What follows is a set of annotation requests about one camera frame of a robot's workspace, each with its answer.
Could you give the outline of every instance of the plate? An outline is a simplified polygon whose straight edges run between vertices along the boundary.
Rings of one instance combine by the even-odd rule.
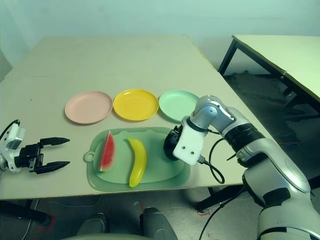
[[[151,92],[133,88],[119,93],[114,99],[113,108],[124,119],[142,121],[156,114],[159,103]]]
[[[199,97],[183,90],[167,91],[159,98],[161,111],[170,119],[181,122],[184,116],[190,115]]]
[[[112,98],[101,91],[75,95],[65,105],[65,115],[78,124],[94,124],[104,119],[113,107]]]

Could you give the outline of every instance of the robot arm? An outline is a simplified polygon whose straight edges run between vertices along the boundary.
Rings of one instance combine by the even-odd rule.
[[[20,127],[20,121],[15,120],[0,135],[0,172],[18,173],[21,168],[28,168],[31,173],[43,174],[63,168],[70,163],[69,161],[56,161],[43,165],[44,155],[41,153],[45,145],[60,145],[69,142],[69,139],[42,138],[36,144],[18,148],[24,139],[25,131]]]
[[[312,206],[304,174],[273,140],[219,98],[207,95],[198,100],[193,113],[167,136],[165,154],[190,165],[203,162],[201,150],[209,126],[219,131],[236,152],[238,163],[247,168],[243,184],[263,207],[258,239],[320,240],[320,215]]]

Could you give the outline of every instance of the white wall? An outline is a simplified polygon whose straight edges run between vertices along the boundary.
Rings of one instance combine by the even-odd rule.
[[[0,0],[14,66],[45,36],[188,35],[218,68],[232,34],[320,35],[319,0]],[[236,53],[227,73],[263,71]]]

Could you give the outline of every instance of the white tabletop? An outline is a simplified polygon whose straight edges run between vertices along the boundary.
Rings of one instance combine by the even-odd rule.
[[[320,102],[320,36],[234,35]]]
[[[64,114],[66,102],[74,95],[98,90],[114,98],[125,89],[142,88],[157,97],[180,89],[199,97],[215,95],[240,110],[266,136],[270,135],[213,68],[187,36],[101,36],[50,37],[39,43],[0,84],[1,129],[14,119],[26,128],[22,147],[40,138],[65,137],[70,142],[43,148],[43,164],[70,161],[57,171],[35,174],[2,173],[1,199],[30,199],[58,196],[93,195],[87,180],[83,155],[94,137],[107,129],[168,127],[176,123],[155,116],[139,122],[118,118],[114,112],[101,122],[78,125]],[[208,158],[219,136],[208,134],[202,155]],[[213,164],[225,176],[225,185],[242,183],[244,168],[232,148],[222,142],[213,153]],[[220,186],[205,165],[191,167],[188,181],[178,188]]]

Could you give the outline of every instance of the banana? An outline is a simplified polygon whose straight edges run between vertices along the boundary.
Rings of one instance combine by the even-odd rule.
[[[140,183],[145,173],[147,165],[147,152],[144,144],[140,140],[130,137],[128,137],[127,140],[134,151],[134,164],[129,179],[130,188],[134,188]]]

